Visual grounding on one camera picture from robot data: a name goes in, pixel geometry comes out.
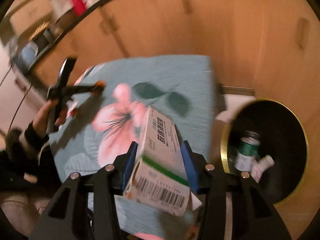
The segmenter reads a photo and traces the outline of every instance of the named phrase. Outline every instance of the cabinet handle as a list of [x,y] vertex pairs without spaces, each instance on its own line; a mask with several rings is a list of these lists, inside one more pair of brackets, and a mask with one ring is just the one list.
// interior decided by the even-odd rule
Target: cabinet handle
[[102,22],[99,23],[99,27],[100,27],[101,32],[102,32],[104,35],[108,35],[108,34],[109,34],[108,29],[107,29],[107,27],[105,26],[105,22],[104,22],[104,21],[102,21]]
[[181,0],[181,2],[182,2],[182,6],[183,6],[183,9],[184,9],[184,12],[186,14],[191,14],[192,13],[192,8],[191,8],[190,0]]
[[33,8],[31,11],[29,11],[29,16],[32,17],[37,11],[37,8]]
[[119,29],[119,27],[116,23],[116,18],[114,16],[111,16],[111,17],[109,17],[108,20],[109,20],[109,26],[110,26],[111,30],[116,32]]
[[70,45],[75,52],[78,52],[78,46],[76,45],[74,40],[71,41]]
[[296,32],[296,44],[299,49],[304,50],[307,45],[309,34],[310,22],[309,20],[301,17],[298,19],[297,32]]

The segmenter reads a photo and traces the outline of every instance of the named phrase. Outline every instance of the green stripe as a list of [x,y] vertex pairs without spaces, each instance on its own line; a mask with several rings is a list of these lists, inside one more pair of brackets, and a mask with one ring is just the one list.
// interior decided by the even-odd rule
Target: green stripe
[[179,177],[178,175],[175,175],[174,173],[172,173],[171,171],[167,170],[166,168],[162,167],[161,165],[159,165],[158,163],[155,163],[153,160],[151,160],[149,157],[143,155],[142,156],[142,161],[144,161],[146,164],[148,164],[149,166],[151,166],[152,168],[154,168],[155,170],[161,172],[162,174],[166,175],[167,177],[189,187],[189,183]]

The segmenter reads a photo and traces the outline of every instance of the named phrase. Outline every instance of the blue blanket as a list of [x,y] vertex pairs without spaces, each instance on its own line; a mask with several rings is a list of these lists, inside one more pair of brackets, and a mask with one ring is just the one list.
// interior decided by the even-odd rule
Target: blue blanket
[[[104,80],[101,96],[74,96],[77,114],[50,145],[60,179],[70,173],[94,173],[114,160],[128,142],[139,138],[141,116],[153,104],[173,118],[183,140],[208,159],[213,118],[210,59],[204,56],[130,58],[97,65],[87,71],[80,85]],[[116,196],[120,227],[128,233],[146,233],[163,239],[182,239],[193,223],[192,212],[182,218]],[[93,197],[89,196],[93,208]]]

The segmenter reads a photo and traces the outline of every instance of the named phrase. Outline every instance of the white wall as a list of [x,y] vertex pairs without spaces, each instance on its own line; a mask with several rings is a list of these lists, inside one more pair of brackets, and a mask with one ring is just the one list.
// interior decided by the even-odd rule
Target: white wall
[[5,141],[2,136],[0,136],[0,150],[5,148]]
[[[9,70],[9,57],[0,43],[0,81]],[[14,84],[16,76],[11,70],[0,87],[0,129],[5,133],[8,132],[9,125],[13,116],[24,97],[24,93]],[[32,121],[38,109],[27,100],[23,101],[13,126],[25,129],[29,122]]]

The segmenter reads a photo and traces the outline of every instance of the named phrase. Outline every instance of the white bottle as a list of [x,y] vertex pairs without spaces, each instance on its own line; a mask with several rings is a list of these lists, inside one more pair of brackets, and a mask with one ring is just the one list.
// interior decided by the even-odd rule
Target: white bottle
[[275,165],[275,162],[270,155],[264,156],[258,163],[256,161],[253,161],[251,176],[256,181],[256,183],[259,183],[262,174],[273,165]]
[[246,131],[241,138],[241,145],[235,162],[235,168],[239,171],[251,172],[252,161],[258,156],[258,146],[260,145],[259,135],[253,131]]

